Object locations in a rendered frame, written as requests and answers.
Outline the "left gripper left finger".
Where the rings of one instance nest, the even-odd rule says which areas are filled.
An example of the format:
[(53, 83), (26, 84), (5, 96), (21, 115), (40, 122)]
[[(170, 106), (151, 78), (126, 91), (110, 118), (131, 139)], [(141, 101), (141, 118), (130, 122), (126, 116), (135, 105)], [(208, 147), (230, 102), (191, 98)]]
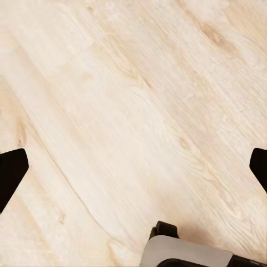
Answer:
[(0, 215), (29, 169), (24, 148), (0, 154)]

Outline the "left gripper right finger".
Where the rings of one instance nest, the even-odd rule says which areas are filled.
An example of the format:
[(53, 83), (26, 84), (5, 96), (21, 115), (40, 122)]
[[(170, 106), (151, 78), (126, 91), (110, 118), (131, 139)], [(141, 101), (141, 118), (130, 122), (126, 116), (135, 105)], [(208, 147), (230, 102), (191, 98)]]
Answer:
[(254, 148), (249, 167), (267, 193), (267, 150)]

